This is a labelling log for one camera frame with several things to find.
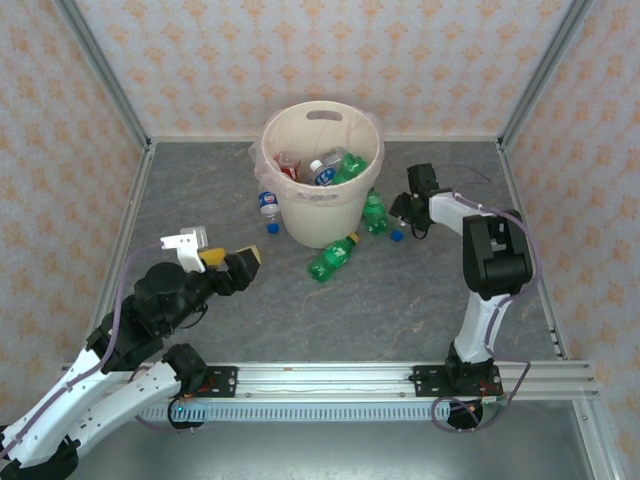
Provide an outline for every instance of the wall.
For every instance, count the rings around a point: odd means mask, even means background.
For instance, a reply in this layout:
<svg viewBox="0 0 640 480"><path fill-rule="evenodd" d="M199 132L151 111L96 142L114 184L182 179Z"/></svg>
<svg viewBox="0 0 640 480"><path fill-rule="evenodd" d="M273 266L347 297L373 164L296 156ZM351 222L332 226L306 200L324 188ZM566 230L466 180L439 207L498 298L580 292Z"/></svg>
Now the wall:
<svg viewBox="0 0 640 480"><path fill-rule="evenodd" d="M0 424L75 358L140 149L51 0L0 3Z"/></svg>
<svg viewBox="0 0 640 480"><path fill-rule="evenodd" d="M510 163L575 358L596 360L640 472L640 3L600 0Z"/></svg>
<svg viewBox="0 0 640 480"><path fill-rule="evenodd" d="M570 0L80 0L151 136L255 135L325 98L496 137Z"/></svg>

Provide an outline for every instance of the white plastic bucket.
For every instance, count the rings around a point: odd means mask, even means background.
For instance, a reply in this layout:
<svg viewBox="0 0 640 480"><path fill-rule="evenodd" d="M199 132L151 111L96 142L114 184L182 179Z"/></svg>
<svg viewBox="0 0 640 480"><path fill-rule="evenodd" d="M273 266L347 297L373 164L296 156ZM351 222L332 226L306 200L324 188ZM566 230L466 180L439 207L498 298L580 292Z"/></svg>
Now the white plastic bucket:
<svg viewBox="0 0 640 480"><path fill-rule="evenodd" d="M369 166L342 185L318 187L296 183L282 174L274 156L291 151L303 167L334 147L362 157ZM355 232L367 192L380 173L384 143L376 118L337 102L314 101L273 115L252 152L256 178L278 197L289 234L312 248L324 248Z"/></svg>

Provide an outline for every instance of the green plastic bottle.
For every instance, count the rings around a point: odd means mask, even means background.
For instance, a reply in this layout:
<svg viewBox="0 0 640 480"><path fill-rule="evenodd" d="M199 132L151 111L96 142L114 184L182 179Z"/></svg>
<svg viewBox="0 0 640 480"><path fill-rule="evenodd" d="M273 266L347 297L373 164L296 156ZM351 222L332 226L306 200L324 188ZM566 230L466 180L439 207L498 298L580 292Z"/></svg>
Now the green plastic bottle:
<svg viewBox="0 0 640 480"><path fill-rule="evenodd" d="M340 170L335 174L332 185L339 185L356 178L368 167L362 157L354 157L351 153L346 153L340 164Z"/></svg>
<svg viewBox="0 0 640 480"><path fill-rule="evenodd" d="M353 247L359 241L358 235L352 233L347 238L336 240L329 245L318 258L309 264L307 271L311 274L311 278L320 283L329 280L333 272L349 260Z"/></svg>
<svg viewBox="0 0 640 480"><path fill-rule="evenodd" d="M367 230L374 235L379 235L389 230L389 217L387 209L382 203L382 196L373 188L367 194L367 201L364 204L362 216L367 224Z"/></svg>

